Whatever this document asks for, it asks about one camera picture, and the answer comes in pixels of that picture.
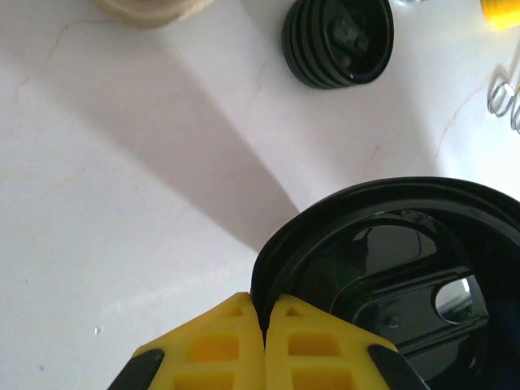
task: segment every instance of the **white marble surface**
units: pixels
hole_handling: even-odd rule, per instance
[[[323,92],[280,52],[290,2],[217,0],[148,32],[88,0],[0,2],[0,388],[106,388],[351,184],[453,176],[520,199],[520,136],[485,105],[517,29],[491,31],[478,0],[395,6],[385,73]]]

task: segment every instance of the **white countertop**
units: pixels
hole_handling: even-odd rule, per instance
[[[493,32],[479,0],[393,6],[383,75],[321,91],[281,54],[290,3],[216,0],[155,31],[87,0],[0,4],[0,388],[106,388],[352,184],[452,176],[520,199],[520,135],[486,109],[518,29]]]

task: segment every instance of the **beige container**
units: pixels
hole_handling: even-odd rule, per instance
[[[156,28],[197,12],[213,0],[93,0],[111,17],[139,28]]]

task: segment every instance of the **black plastic part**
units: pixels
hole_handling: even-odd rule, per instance
[[[133,357],[108,390],[148,390],[163,359],[164,351],[161,349],[151,349]]]
[[[433,390],[474,389],[496,343],[488,328],[503,320],[477,310],[453,325],[433,302],[472,275],[482,303],[520,302],[518,202],[462,180],[389,179],[347,188],[282,227],[258,255],[251,295],[264,332],[289,293],[397,344]]]
[[[298,0],[287,14],[282,42],[289,68],[307,85],[369,83],[392,53],[392,11],[388,0]]]
[[[392,390],[430,390],[406,359],[382,345],[371,345],[368,353]]]

